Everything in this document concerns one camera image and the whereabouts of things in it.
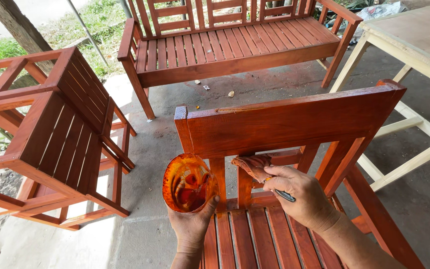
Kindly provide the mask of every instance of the plywood tabletop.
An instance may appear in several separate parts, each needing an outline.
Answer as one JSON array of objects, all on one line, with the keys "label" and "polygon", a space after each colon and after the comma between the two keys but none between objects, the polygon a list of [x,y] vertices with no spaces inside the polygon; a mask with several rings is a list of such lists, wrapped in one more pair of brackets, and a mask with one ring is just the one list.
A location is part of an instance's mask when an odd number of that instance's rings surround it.
[{"label": "plywood tabletop", "polygon": [[366,21],[363,29],[379,32],[430,58],[430,6]]}]

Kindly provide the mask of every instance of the concrete floor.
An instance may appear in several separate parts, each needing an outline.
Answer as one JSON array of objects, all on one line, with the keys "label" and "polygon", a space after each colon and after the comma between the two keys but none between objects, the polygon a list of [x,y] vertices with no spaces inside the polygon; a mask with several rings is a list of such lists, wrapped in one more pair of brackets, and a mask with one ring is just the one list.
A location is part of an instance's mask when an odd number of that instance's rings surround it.
[{"label": "concrete floor", "polygon": [[[346,53],[341,66],[350,53]],[[381,78],[394,77],[402,67],[395,58],[369,47],[345,89],[372,86]],[[194,111],[198,105],[205,110],[327,93],[328,89],[320,87],[324,74],[325,70],[313,61],[202,79],[200,85],[191,81],[154,87],[149,99],[157,118],[150,123],[146,122],[127,77],[110,78],[106,88],[122,111],[130,113],[138,133],[130,140],[129,153],[136,167],[123,175],[122,206],[131,215],[125,219],[106,217],[85,224],[77,232],[0,217],[0,269],[169,268],[176,237],[167,218],[161,180],[170,159],[182,153],[173,124],[175,108],[186,105]],[[430,79],[413,71],[403,84],[408,91],[402,101],[430,121]],[[227,96],[231,90],[235,91],[232,98]],[[386,124],[400,119],[402,116],[393,112]],[[414,127],[373,141],[366,155],[383,173],[388,173],[429,146],[430,138]],[[326,148],[324,144],[318,152],[311,174]],[[234,197],[235,169],[227,167],[227,192]],[[337,194],[347,214],[356,217],[359,212],[343,186]],[[430,268],[430,162],[377,194],[424,266]]]}]

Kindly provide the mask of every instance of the hand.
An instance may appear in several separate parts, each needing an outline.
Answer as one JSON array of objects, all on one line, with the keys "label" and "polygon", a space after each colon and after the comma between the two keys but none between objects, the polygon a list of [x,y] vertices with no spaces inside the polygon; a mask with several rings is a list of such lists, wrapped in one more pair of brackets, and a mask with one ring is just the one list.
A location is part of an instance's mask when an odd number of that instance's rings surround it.
[{"label": "hand", "polygon": [[320,233],[340,218],[340,213],[329,204],[316,178],[286,166],[268,166],[265,171],[276,176],[265,183],[265,191],[277,189],[296,198],[295,202],[290,202],[273,192],[286,214],[297,222]]},{"label": "hand", "polygon": [[220,196],[212,197],[197,213],[180,213],[167,206],[170,224],[177,236],[178,253],[194,254],[203,247],[205,233],[218,201]]}]

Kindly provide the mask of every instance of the right hand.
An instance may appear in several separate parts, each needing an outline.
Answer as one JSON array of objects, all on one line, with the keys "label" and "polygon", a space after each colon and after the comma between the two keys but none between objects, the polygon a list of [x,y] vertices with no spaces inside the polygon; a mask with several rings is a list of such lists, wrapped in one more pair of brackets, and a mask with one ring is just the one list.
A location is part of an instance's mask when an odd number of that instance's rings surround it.
[{"label": "right hand", "polygon": [[286,166],[267,166],[265,171],[275,175],[263,186],[265,191],[277,189],[296,198],[295,202],[290,202],[273,192],[286,214],[297,222],[320,233],[340,218],[341,213],[328,202],[316,178]]}]

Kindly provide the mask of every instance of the bench seat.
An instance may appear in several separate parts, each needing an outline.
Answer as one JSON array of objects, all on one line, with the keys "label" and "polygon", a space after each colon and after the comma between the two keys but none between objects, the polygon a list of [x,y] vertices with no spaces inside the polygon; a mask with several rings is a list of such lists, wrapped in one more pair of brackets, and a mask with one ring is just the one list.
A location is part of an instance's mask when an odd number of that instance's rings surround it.
[{"label": "bench seat", "polygon": [[340,38],[312,17],[138,40],[143,88],[300,63],[335,54]]}]

